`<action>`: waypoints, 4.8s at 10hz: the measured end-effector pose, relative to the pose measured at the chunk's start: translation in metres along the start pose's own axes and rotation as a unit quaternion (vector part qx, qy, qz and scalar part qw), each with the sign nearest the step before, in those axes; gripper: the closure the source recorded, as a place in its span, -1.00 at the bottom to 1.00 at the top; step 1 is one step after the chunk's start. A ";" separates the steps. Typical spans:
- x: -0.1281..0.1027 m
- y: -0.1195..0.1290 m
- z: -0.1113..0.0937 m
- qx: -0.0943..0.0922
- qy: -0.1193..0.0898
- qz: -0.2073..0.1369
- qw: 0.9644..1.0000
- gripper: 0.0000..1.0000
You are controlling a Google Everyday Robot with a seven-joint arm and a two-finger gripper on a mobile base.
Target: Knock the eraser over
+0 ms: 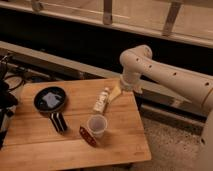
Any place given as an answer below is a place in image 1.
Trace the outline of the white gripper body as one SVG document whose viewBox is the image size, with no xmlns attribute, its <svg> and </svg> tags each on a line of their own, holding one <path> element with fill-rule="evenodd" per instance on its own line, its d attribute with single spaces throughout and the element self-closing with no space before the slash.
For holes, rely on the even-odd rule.
<svg viewBox="0 0 213 171">
<path fill-rule="evenodd" d="M 138 76 L 125 78 L 123 75 L 121 75 L 120 88 L 123 91 L 134 91 L 139 94 L 143 92 L 142 87 L 140 85 L 140 78 Z"/>
</svg>

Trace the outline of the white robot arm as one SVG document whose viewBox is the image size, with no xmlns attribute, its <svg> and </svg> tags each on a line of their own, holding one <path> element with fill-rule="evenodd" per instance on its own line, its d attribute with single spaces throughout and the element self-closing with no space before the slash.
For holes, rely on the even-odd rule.
<svg viewBox="0 0 213 171">
<path fill-rule="evenodd" d="M 167 87 L 207 111 L 194 171 L 213 171 L 213 76 L 156 62 L 152 50 L 140 45 L 120 55 L 123 72 L 108 102 L 139 86 L 142 75 Z"/>
</svg>

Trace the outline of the tan wedge gripper finger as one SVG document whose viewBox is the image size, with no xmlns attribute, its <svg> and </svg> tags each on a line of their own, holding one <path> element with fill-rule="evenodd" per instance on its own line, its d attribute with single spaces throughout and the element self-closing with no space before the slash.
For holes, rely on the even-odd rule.
<svg viewBox="0 0 213 171">
<path fill-rule="evenodd" d="M 119 85 L 116 85 L 112 92 L 109 95 L 108 102 L 111 103 L 114 99 L 116 99 L 122 93 Z"/>
</svg>

